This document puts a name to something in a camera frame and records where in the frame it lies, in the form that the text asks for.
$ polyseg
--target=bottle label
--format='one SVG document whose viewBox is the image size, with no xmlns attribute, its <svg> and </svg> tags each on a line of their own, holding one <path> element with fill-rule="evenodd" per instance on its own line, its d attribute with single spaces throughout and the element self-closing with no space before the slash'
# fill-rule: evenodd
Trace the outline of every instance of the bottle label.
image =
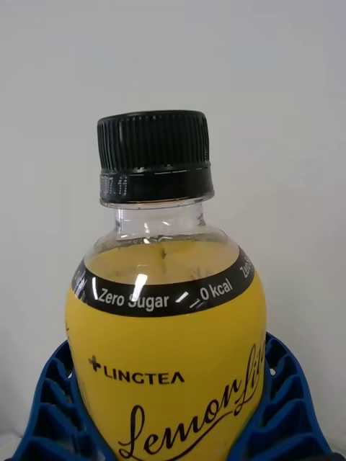
<svg viewBox="0 0 346 461">
<path fill-rule="evenodd" d="M 130 317 L 166 317 L 200 312 L 232 301 L 251 285 L 254 266 L 239 248 L 237 260 L 209 277 L 166 285 L 147 285 L 138 274 L 134 285 L 111 282 L 90 272 L 82 261 L 72 290 L 83 303 L 106 313 Z"/>
</svg>

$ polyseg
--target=white wall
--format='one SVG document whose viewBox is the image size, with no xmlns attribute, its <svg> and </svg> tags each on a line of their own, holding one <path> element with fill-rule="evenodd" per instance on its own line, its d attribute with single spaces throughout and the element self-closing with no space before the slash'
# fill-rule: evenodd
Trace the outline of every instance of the white wall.
<svg viewBox="0 0 346 461">
<path fill-rule="evenodd" d="M 2 0 L 0 430 L 22 432 L 98 205 L 96 122 L 208 116 L 208 217 L 252 257 L 269 329 L 346 440 L 343 0 Z"/>
</svg>

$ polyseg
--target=bottle neck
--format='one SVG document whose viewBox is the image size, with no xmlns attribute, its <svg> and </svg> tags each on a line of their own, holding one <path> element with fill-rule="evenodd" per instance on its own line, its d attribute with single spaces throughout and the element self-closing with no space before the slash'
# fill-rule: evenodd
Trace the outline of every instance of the bottle neck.
<svg viewBox="0 0 346 461">
<path fill-rule="evenodd" d="M 124 238 L 190 234 L 203 225 L 203 204 L 194 200 L 170 207 L 141 205 L 115 209 L 115 231 Z"/>
</svg>

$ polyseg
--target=bottle cap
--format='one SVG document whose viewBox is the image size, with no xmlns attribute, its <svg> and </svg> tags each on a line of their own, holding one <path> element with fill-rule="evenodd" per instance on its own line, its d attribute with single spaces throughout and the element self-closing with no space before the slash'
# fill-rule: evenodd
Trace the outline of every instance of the bottle cap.
<svg viewBox="0 0 346 461">
<path fill-rule="evenodd" d="M 97 123 L 103 205 L 211 197 L 208 126 L 202 112 L 114 115 Z"/>
</svg>

